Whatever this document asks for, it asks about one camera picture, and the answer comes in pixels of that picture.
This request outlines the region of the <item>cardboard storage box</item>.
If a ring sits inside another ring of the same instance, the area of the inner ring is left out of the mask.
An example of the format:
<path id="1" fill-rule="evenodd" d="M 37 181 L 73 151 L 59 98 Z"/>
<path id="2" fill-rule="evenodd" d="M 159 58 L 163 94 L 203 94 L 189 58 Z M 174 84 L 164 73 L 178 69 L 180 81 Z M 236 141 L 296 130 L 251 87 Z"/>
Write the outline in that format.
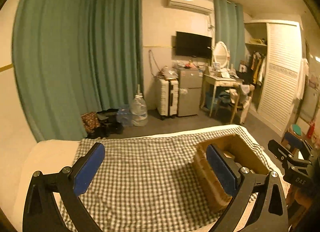
<path id="1" fill-rule="evenodd" d="M 239 134 L 198 143 L 193 166 L 211 212 L 225 209 L 235 196 L 241 183 L 241 167 L 259 175 L 269 173 L 262 158 L 254 153 Z"/>

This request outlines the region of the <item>wooden chair with clothes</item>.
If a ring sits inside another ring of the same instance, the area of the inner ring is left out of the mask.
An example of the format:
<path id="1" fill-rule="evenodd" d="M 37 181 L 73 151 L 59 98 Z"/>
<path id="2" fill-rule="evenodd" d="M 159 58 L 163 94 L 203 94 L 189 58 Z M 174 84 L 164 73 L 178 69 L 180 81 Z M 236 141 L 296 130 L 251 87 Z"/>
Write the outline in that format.
<path id="1" fill-rule="evenodd" d="M 243 125 L 247 119 L 254 91 L 253 84 L 233 84 L 232 88 L 219 94 L 214 116 L 217 116 L 221 107 L 229 109 L 232 113 L 230 123 L 233 123 L 236 114 L 240 112 L 239 123 Z"/>

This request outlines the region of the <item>patterned brown bag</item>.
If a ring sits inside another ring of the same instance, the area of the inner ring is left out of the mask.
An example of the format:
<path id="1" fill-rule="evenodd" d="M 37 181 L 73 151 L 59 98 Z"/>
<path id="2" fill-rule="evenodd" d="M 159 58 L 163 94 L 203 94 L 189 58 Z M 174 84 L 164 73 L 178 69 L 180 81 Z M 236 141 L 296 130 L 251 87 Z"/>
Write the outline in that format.
<path id="1" fill-rule="evenodd" d="M 87 134 L 92 134 L 100 127 L 100 122 L 96 112 L 89 112 L 81 115 L 81 120 Z"/>

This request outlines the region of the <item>grey white checkered cloth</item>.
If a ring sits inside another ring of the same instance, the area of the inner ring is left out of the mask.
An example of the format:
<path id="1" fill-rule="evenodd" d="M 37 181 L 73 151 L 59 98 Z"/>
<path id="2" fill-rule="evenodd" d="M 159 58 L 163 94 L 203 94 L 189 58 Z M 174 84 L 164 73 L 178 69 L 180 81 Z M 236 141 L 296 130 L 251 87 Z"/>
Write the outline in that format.
<path id="1" fill-rule="evenodd" d="M 105 158 L 80 199 L 102 231 L 195 231 L 220 217 L 193 168 L 198 143 L 238 134 L 268 171 L 277 167 L 245 127 L 215 126 L 128 139 L 101 139 Z"/>

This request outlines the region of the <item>white dressing table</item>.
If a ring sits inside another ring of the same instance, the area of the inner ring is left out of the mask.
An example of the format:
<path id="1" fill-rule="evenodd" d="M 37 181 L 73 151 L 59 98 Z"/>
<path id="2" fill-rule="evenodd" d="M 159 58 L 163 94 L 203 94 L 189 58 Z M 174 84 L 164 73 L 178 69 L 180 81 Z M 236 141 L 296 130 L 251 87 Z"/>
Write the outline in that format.
<path id="1" fill-rule="evenodd" d="M 232 78 L 223 78 L 217 76 L 210 76 L 207 74 L 203 74 L 203 82 L 202 82 L 202 98 L 200 103 L 200 108 L 203 109 L 206 104 L 206 92 L 209 86 L 213 86 L 212 92 L 212 102 L 210 105 L 209 116 L 212 116 L 214 99 L 216 95 L 217 87 L 233 87 L 235 84 L 242 84 L 244 80 L 242 79 L 232 79 Z"/>

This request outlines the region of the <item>white louvered wardrobe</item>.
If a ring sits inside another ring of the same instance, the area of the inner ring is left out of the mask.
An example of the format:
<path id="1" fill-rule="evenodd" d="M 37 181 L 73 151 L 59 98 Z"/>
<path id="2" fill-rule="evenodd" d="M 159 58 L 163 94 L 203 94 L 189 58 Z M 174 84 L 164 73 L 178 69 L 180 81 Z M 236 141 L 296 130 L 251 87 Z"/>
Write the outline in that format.
<path id="1" fill-rule="evenodd" d="M 288 20 L 252 20 L 245 23 L 249 52 L 265 54 L 263 82 L 250 113 L 279 136 L 286 131 L 295 107 L 302 58 L 300 25 Z"/>

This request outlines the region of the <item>large clear water bottle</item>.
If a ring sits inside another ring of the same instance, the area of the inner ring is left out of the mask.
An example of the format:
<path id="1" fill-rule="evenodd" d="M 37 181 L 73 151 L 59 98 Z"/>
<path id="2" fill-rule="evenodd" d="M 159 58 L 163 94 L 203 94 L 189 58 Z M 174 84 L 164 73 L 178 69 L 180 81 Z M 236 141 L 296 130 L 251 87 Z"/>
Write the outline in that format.
<path id="1" fill-rule="evenodd" d="M 143 127 L 148 123 L 148 109 L 146 101 L 140 91 L 140 85 L 137 85 L 137 93 L 130 103 L 130 112 L 132 115 L 132 124 L 136 127 Z"/>

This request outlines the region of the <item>oval vanity mirror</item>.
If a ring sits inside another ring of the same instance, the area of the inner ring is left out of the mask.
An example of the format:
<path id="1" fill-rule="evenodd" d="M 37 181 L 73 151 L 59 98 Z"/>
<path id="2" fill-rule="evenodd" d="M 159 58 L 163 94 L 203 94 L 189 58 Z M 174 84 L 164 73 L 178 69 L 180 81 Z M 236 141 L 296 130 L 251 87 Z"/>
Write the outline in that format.
<path id="1" fill-rule="evenodd" d="M 230 52 L 223 41 L 218 41 L 213 49 L 213 62 L 219 63 L 220 68 L 228 68 Z"/>

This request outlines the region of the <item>grey mini fridge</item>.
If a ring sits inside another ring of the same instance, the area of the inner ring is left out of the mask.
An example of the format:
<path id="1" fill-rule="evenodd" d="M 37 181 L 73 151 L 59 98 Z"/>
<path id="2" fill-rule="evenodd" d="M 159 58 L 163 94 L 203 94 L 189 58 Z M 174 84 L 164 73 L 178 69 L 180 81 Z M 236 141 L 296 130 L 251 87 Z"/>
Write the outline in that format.
<path id="1" fill-rule="evenodd" d="M 178 117 L 197 115 L 202 92 L 202 74 L 198 69 L 178 68 Z"/>

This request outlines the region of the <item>white suitcase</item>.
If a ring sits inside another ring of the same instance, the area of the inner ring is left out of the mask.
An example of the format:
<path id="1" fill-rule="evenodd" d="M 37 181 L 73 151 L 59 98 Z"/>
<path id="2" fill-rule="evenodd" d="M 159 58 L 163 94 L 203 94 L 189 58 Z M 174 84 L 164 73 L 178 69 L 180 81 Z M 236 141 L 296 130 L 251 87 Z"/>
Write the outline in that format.
<path id="1" fill-rule="evenodd" d="M 157 111 L 161 120 L 173 118 L 178 108 L 178 80 L 156 81 Z"/>

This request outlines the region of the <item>large green curtain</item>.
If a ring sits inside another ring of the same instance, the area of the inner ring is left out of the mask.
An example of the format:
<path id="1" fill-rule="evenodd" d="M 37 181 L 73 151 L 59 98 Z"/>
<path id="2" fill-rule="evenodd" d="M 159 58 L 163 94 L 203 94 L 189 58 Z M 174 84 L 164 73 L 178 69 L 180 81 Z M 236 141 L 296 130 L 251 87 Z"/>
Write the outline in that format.
<path id="1" fill-rule="evenodd" d="M 130 103 L 142 47 L 142 0 L 20 0 L 12 61 L 35 140 L 80 140 L 83 114 Z"/>

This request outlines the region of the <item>green window curtain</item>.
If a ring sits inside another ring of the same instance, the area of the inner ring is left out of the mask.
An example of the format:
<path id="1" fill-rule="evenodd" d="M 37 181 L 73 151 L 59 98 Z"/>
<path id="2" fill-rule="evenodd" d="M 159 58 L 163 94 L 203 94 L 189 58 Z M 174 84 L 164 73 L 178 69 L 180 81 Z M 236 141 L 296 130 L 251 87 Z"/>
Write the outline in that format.
<path id="1" fill-rule="evenodd" d="M 239 70 L 245 59 L 245 26 L 243 6 L 228 0 L 213 0 L 215 41 L 222 41 L 229 49 L 230 64 Z"/>

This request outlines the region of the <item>white air conditioner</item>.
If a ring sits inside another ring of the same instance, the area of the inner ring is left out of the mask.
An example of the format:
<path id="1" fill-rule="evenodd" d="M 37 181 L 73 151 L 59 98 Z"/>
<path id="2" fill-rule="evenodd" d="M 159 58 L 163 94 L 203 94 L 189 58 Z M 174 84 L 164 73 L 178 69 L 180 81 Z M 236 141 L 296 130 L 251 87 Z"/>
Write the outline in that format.
<path id="1" fill-rule="evenodd" d="M 201 14 L 212 14 L 214 4 L 209 0 L 168 0 L 168 6 Z"/>

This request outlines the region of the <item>black wall television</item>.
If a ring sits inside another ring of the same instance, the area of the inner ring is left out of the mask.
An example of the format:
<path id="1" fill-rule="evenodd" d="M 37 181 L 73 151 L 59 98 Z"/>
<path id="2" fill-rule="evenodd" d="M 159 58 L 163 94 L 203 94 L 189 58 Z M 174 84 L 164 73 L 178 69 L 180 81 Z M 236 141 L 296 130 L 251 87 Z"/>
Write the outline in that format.
<path id="1" fill-rule="evenodd" d="M 199 34 L 176 32 L 176 56 L 212 58 L 212 37 Z"/>

